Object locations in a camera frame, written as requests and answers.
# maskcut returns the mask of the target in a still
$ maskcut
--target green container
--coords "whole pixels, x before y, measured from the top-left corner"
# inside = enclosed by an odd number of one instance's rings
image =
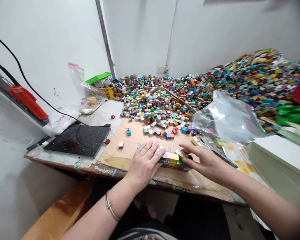
[[[100,81],[101,79],[104,79],[106,77],[111,77],[111,73],[110,72],[105,72],[105,73],[99,74],[97,76],[94,76],[93,78],[88,79],[86,81],[86,83],[92,84],[92,83]]]

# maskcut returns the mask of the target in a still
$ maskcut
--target hand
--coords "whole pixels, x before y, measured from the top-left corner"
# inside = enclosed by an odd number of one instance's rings
[[[153,144],[151,140],[142,144],[133,155],[129,171],[124,178],[129,182],[135,194],[141,192],[149,184],[158,168],[162,166],[162,163],[158,161],[166,150],[161,149],[154,155],[158,146],[158,142]]]
[[[183,152],[187,154],[194,153],[200,160],[200,163],[197,163],[184,158],[183,162],[218,184],[224,185],[225,181],[227,181],[227,177],[229,177],[229,173],[234,169],[215,155],[209,148],[186,144],[179,144],[179,146],[183,148]]]

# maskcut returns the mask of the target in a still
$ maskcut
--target clothing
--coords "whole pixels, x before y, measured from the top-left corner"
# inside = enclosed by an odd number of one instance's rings
[[[92,190],[95,204],[117,182],[97,178]],[[204,200],[201,196],[180,195],[173,216],[161,223],[148,221],[132,202],[114,229],[110,240],[231,240],[226,215],[220,202]]]
[[[123,234],[118,240],[178,240],[171,235],[151,228],[133,228]]]

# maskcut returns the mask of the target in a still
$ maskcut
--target workbench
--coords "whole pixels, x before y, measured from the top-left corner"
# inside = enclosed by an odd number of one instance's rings
[[[43,146],[27,152],[24,157],[54,168],[74,171],[83,176],[121,179],[129,169],[130,159],[138,143],[150,140],[159,141],[161,146],[171,147],[172,151],[180,149],[179,143],[191,143],[191,136],[181,132],[174,140],[166,140],[163,136],[144,135],[142,129],[145,124],[135,120],[128,122],[127,118],[121,118],[122,108],[123,103],[110,100],[101,105],[93,114],[80,116],[79,120],[90,126],[111,124],[111,131],[107,137],[111,142],[109,145],[104,144],[95,158],[45,151]],[[132,136],[126,136],[126,127],[131,128]],[[118,148],[118,142],[124,143],[123,149]],[[186,173],[160,168],[149,187],[174,191],[177,194],[199,194],[212,200],[245,205],[243,199],[237,194],[210,181],[195,170]]]

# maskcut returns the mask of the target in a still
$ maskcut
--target left hand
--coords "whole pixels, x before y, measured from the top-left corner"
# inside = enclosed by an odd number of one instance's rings
[[[158,168],[162,166],[162,163],[158,163],[158,161],[164,155],[166,149],[161,149],[154,155],[158,146],[158,142],[153,144],[151,140],[142,144],[133,155],[129,171],[124,179],[128,181],[131,190],[135,194],[141,192],[149,184]]]

